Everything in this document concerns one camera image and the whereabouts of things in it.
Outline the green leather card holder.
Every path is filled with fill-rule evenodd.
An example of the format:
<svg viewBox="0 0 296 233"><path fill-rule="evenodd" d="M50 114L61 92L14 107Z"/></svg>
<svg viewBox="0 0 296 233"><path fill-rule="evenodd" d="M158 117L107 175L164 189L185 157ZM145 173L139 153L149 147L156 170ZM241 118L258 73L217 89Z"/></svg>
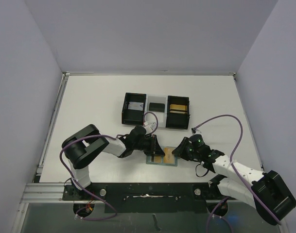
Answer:
<svg viewBox="0 0 296 233"><path fill-rule="evenodd" d="M161 147L164 156L147 156L146 164L148 165L160 165L160 166L177 166L177 157L172 154L174 147Z"/></svg>

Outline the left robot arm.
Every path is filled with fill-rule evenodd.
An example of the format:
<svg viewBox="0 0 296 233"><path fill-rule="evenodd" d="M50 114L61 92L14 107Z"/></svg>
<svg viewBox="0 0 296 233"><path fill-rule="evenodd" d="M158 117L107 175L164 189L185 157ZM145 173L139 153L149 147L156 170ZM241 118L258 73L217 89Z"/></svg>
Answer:
<svg viewBox="0 0 296 233"><path fill-rule="evenodd" d="M70 163L71 183L78 190L91 185L89 164L102 152L125 158L139 150L147 156L164 156L165 153L153 134L155 123L135 126L130 133L115 138L100 134L98 128L89 124L62 143L62 152Z"/></svg>

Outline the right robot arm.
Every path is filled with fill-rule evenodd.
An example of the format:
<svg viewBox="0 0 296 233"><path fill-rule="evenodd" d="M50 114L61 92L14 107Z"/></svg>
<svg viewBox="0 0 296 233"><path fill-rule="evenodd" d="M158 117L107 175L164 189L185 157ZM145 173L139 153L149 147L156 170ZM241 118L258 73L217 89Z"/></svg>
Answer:
<svg viewBox="0 0 296 233"><path fill-rule="evenodd" d="M200 162L215 173L209 184L212 192L248 204L271 225L277 225L296 207L296 199L277 172L255 170L232 161L206 145L200 134L184 137L172 153L186 161Z"/></svg>

